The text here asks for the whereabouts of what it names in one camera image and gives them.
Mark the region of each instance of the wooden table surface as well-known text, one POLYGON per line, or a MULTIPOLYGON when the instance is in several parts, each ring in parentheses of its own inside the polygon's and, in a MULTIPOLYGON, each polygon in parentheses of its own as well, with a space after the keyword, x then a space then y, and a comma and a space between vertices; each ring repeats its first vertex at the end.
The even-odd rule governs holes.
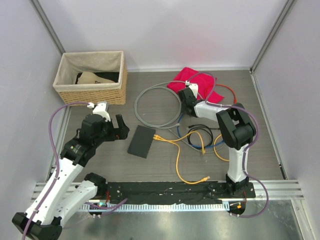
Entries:
MULTIPOLYGON (((259 101, 248 70, 212 71, 217 77, 217 83, 233 88, 239 103, 252 112, 260 125, 260 138, 252 146, 248 154, 247 170, 261 180, 283 179, 273 145, 267 130, 267 126, 259 105, 259 101)), ((109 113, 113 118, 113 124, 117 126, 116 114, 122 114, 125 124, 130 128, 126 140, 105 142, 98 147, 96 155, 88 162, 84 170, 75 179, 83 180, 87 173, 96 173, 110 182, 137 182, 137 181, 180 181, 176 173, 176 158, 178 148, 167 142, 153 141, 147 159, 127 153, 131 139, 137 125, 142 123, 134 113, 135 99, 145 88, 158 83, 171 81, 178 72, 130 72, 126 86, 126 104, 110 105, 109 113)), ((215 89, 225 96, 222 104, 233 104, 232 93, 223 87, 215 89)), ((168 91, 154 89, 143 95, 138 104, 138 112, 148 123, 161 124, 171 120, 179 109, 177 99, 168 91)), ((72 139, 76 129, 81 127, 82 120, 91 110, 85 106, 71 108, 71 115, 65 134, 65 142, 72 139)), ((191 124, 206 124, 210 127, 218 127, 216 122, 185 116, 181 121, 180 132, 187 133, 187 126, 191 124)), ((176 139, 167 129, 157 129, 156 133, 165 139, 176 139)), ((213 130, 214 137, 220 132, 213 130)), ((203 134, 205 142, 208 137, 203 134)), ((196 135, 191 137, 195 144, 199 144, 196 135)), ((181 154, 179 159, 179 172, 187 181, 197 181, 210 176, 210 180, 225 180, 229 163, 220 160, 214 153, 201 153, 193 150, 183 142, 179 143, 181 154)), ((219 154, 228 158, 228 148, 225 145, 219 154)))

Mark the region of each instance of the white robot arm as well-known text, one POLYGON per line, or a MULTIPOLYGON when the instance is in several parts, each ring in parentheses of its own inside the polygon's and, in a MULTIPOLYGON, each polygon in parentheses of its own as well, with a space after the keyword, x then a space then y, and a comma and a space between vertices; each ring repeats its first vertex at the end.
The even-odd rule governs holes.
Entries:
MULTIPOLYGON (((182 110, 189 116, 206 118, 218 122, 222 139, 229 148, 229 169, 226 174, 228 191, 235 195, 249 183, 249 178, 243 170, 244 149, 253 141, 256 128, 249 116, 238 109, 224 108, 206 104, 197 100, 197 93, 192 87, 186 87, 178 92, 182 110)), ((245 155, 244 169, 247 169, 248 154, 245 155)))
MULTIPOLYGON (((93 103, 89 104, 88 107, 94 108, 93 103)), ((27 236, 30 239, 58 239, 66 222, 81 205, 95 196, 102 196, 106 192, 106 179, 95 173, 89 173, 78 188, 63 199, 70 184, 96 154, 98 146, 103 142, 123 140, 128 137, 129 128, 125 125, 122 116, 120 114, 116 115, 118 128, 114 128, 107 111, 107 102, 97 103, 92 114, 87 115, 82 121, 77 135, 64 145, 59 159, 57 177, 56 169, 32 205, 25 212, 17 212, 14 215, 12 222, 23 233, 36 206, 56 178, 55 184, 36 211, 27 229, 27 236)))

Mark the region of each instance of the red cloth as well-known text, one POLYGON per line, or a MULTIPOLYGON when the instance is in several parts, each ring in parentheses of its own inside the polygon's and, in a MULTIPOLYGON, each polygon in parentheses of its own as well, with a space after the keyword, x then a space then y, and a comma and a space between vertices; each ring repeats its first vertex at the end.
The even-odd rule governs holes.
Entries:
MULTIPOLYGON (((175 82, 175 81, 187 81, 189 78, 191 78, 193 75, 195 75, 196 73, 198 73, 198 71, 193 70, 189 67, 185 67, 184 69, 182 69, 181 72, 179 72, 179 74, 173 79, 172 82, 170 82, 167 87, 171 90, 173 90, 176 94, 186 88, 186 85, 182 82, 175 82)), ((207 95, 210 93, 213 85, 214 85, 214 81, 216 81, 217 78, 215 77, 213 80, 212 76, 209 76, 207 74, 199 74, 195 77, 193 77, 190 80, 190 83, 192 84, 198 84, 198 92, 199 94, 205 99, 207 97, 207 95)), ((217 94, 215 91, 211 94, 211 96, 209 97, 208 101, 211 103, 219 103, 222 99, 224 99, 224 96, 221 96, 219 94, 217 94)))

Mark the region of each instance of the gray cable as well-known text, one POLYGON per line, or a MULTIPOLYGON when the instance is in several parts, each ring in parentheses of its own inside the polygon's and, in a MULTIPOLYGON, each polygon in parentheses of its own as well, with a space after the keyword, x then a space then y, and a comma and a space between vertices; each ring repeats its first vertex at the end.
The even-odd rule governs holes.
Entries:
POLYGON ((162 82, 162 83, 159 83, 159 84, 156 84, 156 85, 153 85, 151 87, 146 88, 145 90, 143 90, 136 97, 135 102, 134 102, 134 114, 135 114, 136 118, 139 119, 140 122, 142 122, 144 125, 146 125, 146 126, 148 126, 150 128, 156 128, 156 129, 171 129, 171 128, 174 128, 174 127, 179 125, 179 123, 176 123, 175 125, 167 126, 167 125, 172 124, 174 121, 176 121, 179 118, 180 113, 181 113, 181 101, 180 101, 179 96, 173 90, 171 90, 170 88, 161 86, 161 85, 169 84, 169 83, 184 83, 185 84, 186 82, 185 81, 165 81, 165 82, 162 82), (165 89, 165 90, 169 91, 170 93, 172 93, 175 96, 175 98, 178 100, 178 102, 179 102, 179 110, 178 110, 177 114, 175 115, 175 117, 172 120, 170 120, 167 123, 160 124, 160 125, 155 125, 155 124, 148 123, 145 120, 143 120, 142 117, 138 113, 138 101, 139 101, 139 99, 142 97, 143 94, 145 94, 147 91, 152 90, 152 89, 165 89))
POLYGON ((222 143, 222 144, 221 144, 221 147, 217 148, 217 149, 216 149, 216 151, 219 151, 220 149, 222 149, 222 148, 224 147, 224 145, 225 145, 225 144, 226 144, 225 142, 224 142, 224 143, 222 143))

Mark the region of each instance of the yellow cable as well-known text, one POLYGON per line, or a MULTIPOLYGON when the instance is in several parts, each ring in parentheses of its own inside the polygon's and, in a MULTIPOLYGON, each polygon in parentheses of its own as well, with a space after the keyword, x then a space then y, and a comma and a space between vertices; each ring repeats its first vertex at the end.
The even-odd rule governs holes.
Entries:
POLYGON ((201 134, 200 134, 199 132, 197 132, 197 131, 191 131, 191 132, 189 132, 187 135, 185 135, 185 136, 183 136, 183 137, 181 137, 181 138, 179 138, 179 139, 176 139, 176 140, 167 140, 167 139, 164 139, 163 137, 161 137, 161 136, 159 136, 159 135, 157 135, 157 134, 154 135, 154 136, 156 137, 156 138, 154 138, 154 139, 155 139, 155 140, 162 139, 162 140, 164 140, 165 142, 175 143, 175 142, 181 141, 182 139, 185 139, 186 137, 188 137, 188 136, 191 135, 191 134, 198 134, 198 135, 199 135, 200 140, 201 140, 201 145, 202 145, 202 154, 205 154, 205 153, 206 153, 206 150, 205 150, 204 140, 202 139, 201 134))
POLYGON ((179 163, 179 157, 180 157, 180 146, 179 146, 179 144, 175 143, 175 142, 177 142, 177 141, 180 141, 180 140, 186 138, 187 136, 189 136, 189 135, 192 134, 192 133, 197 133, 197 134, 199 135, 200 140, 201 140, 201 144, 202 144, 202 153, 204 154, 204 153, 206 152, 206 151, 205 151, 204 141, 203 141, 200 133, 197 132, 197 131, 191 131, 191 132, 189 132, 187 135, 185 135, 185 136, 183 136, 183 137, 181 137, 181 138, 179 138, 179 139, 177 139, 177 140, 166 140, 166 139, 164 139, 163 137, 161 137, 161 136, 159 136, 159 135, 156 135, 156 134, 154 135, 153 139, 158 140, 158 141, 162 141, 162 142, 167 142, 167 143, 176 145, 176 146, 178 147, 178 154, 177 154, 176 163, 175 163, 176 173, 177 173, 178 177, 181 179, 181 181, 183 181, 183 182, 186 183, 186 184, 194 185, 194 184, 199 184, 199 183, 205 182, 205 181, 207 181, 210 177, 209 177, 209 176, 204 177, 204 178, 202 178, 202 179, 199 180, 199 181, 186 181, 186 180, 184 180, 184 179, 182 178, 182 176, 180 175, 179 169, 178 169, 178 163, 179 163))
POLYGON ((213 147, 213 151, 214 151, 215 155, 216 155, 218 158, 220 158, 222 161, 229 162, 228 159, 223 158, 222 156, 220 156, 220 155, 217 153, 217 150, 216 150, 216 147, 215 147, 217 140, 218 140, 221 136, 222 136, 222 135, 220 134, 220 135, 217 136, 216 139, 214 140, 214 142, 213 142, 213 146, 214 146, 214 147, 213 147))

